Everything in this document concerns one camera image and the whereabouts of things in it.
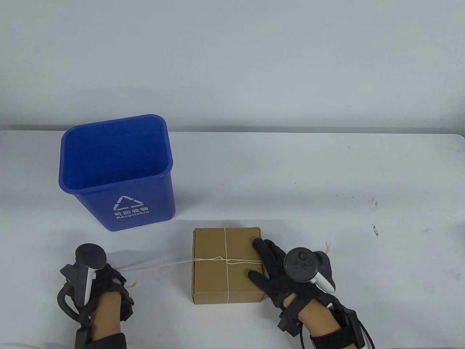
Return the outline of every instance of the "person's right hand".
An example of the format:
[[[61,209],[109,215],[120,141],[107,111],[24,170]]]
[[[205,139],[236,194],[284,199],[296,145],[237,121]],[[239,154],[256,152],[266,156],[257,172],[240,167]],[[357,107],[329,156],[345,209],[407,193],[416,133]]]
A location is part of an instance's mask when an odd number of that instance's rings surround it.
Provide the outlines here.
[[[266,293],[277,308],[284,310],[295,298],[308,299],[324,294],[316,285],[310,282],[297,282],[292,280],[284,270],[284,257],[286,253],[270,240],[255,239],[253,248],[260,255],[263,265],[269,275],[266,278],[255,270],[249,271],[249,279]]]

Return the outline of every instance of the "recycling bin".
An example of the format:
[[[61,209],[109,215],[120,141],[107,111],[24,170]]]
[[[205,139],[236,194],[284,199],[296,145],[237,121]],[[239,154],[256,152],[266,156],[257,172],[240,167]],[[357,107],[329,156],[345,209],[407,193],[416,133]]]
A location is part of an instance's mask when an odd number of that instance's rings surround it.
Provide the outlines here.
[[[172,167],[168,129],[158,115],[79,125],[61,139],[61,189],[110,231],[174,216]]]

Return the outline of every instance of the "table surface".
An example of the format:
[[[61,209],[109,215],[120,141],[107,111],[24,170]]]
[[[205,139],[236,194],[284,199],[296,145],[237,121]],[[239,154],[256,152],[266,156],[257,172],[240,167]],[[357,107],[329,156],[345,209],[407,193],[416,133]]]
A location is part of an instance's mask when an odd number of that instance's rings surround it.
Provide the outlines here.
[[[159,266],[191,255],[196,227],[251,226],[284,250],[328,242],[336,296],[377,348],[465,347],[463,137],[170,133],[176,216],[109,232],[58,186],[62,135],[0,132],[0,347],[72,347],[59,269],[94,242],[153,267],[125,273],[131,348],[297,349],[269,300],[193,305],[191,265]]]

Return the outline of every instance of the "forearm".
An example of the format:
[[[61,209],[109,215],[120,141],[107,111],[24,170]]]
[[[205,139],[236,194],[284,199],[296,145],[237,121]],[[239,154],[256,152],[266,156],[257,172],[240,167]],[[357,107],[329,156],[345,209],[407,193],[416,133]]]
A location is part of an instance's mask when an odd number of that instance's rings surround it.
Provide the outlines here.
[[[290,295],[284,300],[284,306],[289,304],[296,297],[295,294]],[[320,302],[312,299],[305,308],[299,313],[299,320],[313,337],[321,337],[341,329],[336,319],[332,316],[331,311],[322,305]],[[349,345],[346,349],[357,349],[354,344]]]
[[[92,342],[121,333],[121,294],[106,292],[100,296],[92,321]]]

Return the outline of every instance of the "cardboard box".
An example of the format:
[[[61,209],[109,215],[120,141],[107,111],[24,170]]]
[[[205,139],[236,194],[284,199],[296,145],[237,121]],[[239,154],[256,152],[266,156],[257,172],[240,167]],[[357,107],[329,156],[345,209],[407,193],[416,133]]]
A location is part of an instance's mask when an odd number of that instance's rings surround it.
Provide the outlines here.
[[[225,259],[193,263],[194,304],[249,303],[263,299],[264,293],[247,277],[249,270],[263,273],[263,264],[234,261],[261,262],[259,254],[252,247],[252,241],[258,237],[261,237],[260,228],[194,230],[194,258]]]

